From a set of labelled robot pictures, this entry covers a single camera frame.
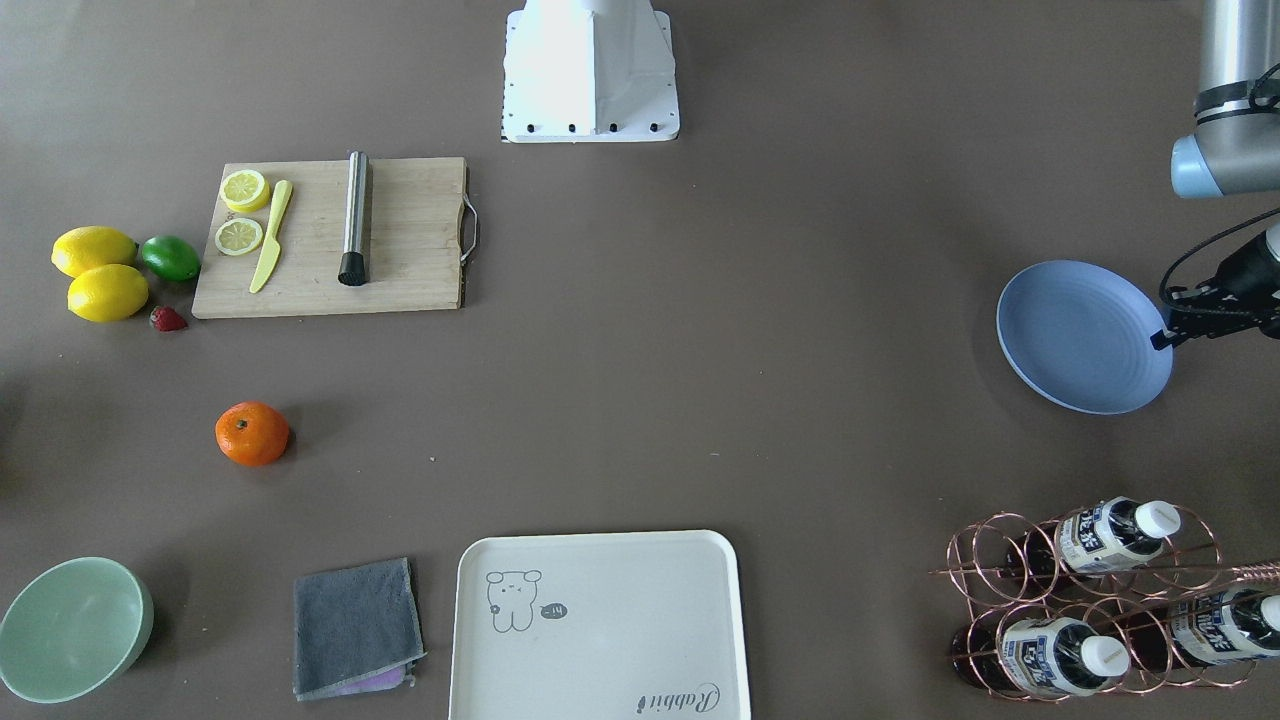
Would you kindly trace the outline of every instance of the stainless steel muddler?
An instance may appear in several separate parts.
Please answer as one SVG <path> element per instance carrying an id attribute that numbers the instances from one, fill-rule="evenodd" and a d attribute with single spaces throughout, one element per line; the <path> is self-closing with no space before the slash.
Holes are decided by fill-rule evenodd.
<path id="1" fill-rule="evenodd" d="M 365 179 L 369 174 L 369 158 L 356 150 L 351 154 L 351 168 L 347 173 L 347 233 L 342 241 L 342 266 L 338 269 L 338 282 L 348 286 L 361 286 L 369 282 L 365 265 Z"/>

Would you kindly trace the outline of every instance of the white tray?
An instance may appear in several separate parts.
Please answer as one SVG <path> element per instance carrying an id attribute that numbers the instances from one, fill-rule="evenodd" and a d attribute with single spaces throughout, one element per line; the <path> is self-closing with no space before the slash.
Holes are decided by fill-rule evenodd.
<path id="1" fill-rule="evenodd" d="M 723 536 L 486 538 L 462 553 L 451 720 L 649 716 L 751 716 Z"/>

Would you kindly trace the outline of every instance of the black rubber tip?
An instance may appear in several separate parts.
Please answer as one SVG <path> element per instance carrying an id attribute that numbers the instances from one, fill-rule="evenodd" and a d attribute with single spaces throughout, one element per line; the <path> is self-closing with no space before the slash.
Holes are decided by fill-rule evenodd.
<path id="1" fill-rule="evenodd" d="M 338 282 L 352 287 L 365 284 L 365 256 L 360 252 L 343 252 Z"/>

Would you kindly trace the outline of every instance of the dark bottle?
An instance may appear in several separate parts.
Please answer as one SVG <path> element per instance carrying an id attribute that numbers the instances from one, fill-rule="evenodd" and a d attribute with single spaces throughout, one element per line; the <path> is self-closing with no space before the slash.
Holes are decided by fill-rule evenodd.
<path id="1" fill-rule="evenodd" d="M 1126 630 L 1152 673 L 1280 657 L 1280 596 L 1235 585 L 1148 612 L 1129 619 Z M 1170 641 L 1178 651 L 1171 660 Z"/>
<path id="2" fill-rule="evenodd" d="M 951 665 L 960 674 L 960 679 L 970 685 L 1006 694 L 1018 693 L 1018 685 L 1000 666 L 996 635 L 987 628 L 978 625 L 956 632 L 951 638 Z"/>
<path id="3" fill-rule="evenodd" d="M 1005 628 L 998 643 L 989 630 L 966 628 L 952 639 L 952 653 L 964 655 L 966 646 L 969 652 L 993 652 L 975 656 L 972 664 L 957 659 L 960 676 L 1005 693 L 1084 697 L 1114 687 L 1129 671 L 1129 652 L 1120 641 L 1070 618 L 1020 620 Z"/>
<path id="4" fill-rule="evenodd" d="M 1167 502 L 1138 503 L 1116 497 L 1059 523 L 1052 532 L 1056 553 L 1055 547 L 1046 543 L 1044 533 L 1030 532 L 1015 541 L 1023 555 L 1010 548 L 1005 574 L 1016 578 L 1025 569 L 1029 587 L 1059 591 L 1068 582 L 1062 577 L 1066 573 L 1102 574 L 1153 560 L 1164 551 L 1165 538 L 1179 528 L 1181 515 Z M 1060 578 L 1050 587 L 1055 568 Z"/>

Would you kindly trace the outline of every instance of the orange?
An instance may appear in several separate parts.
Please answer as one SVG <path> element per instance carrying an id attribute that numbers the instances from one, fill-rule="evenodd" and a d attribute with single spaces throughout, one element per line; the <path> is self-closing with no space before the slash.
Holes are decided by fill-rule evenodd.
<path id="1" fill-rule="evenodd" d="M 223 455 L 241 465 L 266 465 L 289 445 L 289 423 L 265 402 L 239 402 L 214 424 L 214 437 Z"/>

